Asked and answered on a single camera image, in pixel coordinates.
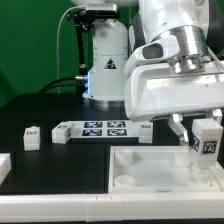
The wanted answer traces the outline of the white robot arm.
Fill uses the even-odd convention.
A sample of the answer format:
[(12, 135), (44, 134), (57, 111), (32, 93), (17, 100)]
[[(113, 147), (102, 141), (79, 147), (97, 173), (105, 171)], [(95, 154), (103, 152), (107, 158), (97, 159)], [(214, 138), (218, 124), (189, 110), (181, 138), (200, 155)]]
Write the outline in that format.
[(122, 103), (135, 122), (166, 119), (184, 145), (184, 116), (222, 116), (224, 61), (212, 45), (224, 15), (216, 0), (71, 1), (77, 24), (93, 31), (85, 102)]

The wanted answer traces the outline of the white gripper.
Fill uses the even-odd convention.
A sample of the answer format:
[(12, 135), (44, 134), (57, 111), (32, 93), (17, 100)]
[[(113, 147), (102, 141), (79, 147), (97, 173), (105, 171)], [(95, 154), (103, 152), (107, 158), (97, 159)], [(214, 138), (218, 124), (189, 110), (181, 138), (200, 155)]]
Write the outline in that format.
[(196, 63), (202, 67), (200, 71), (182, 72), (171, 67), (179, 52), (180, 44), (173, 35), (137, 48), (124, 68), (124, 102), (132, 121), (169, 116), (169, 127), (186, 146), (189, 138), (182, 115), (207, 111), (207, 118), (222, 122), (224, 60), (199, 58)]

